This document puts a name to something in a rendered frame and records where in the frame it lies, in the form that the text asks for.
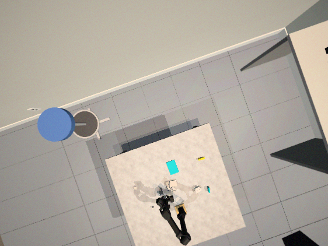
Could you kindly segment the cyan flat rectangular plate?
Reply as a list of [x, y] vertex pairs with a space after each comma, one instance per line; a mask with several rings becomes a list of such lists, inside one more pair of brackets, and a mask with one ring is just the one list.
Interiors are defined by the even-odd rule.
[[170, 172], [170, 175], [178, 173], [178, 168], [177, 165], [175, 163], [175, 160], [169, 161], [166, 163]]

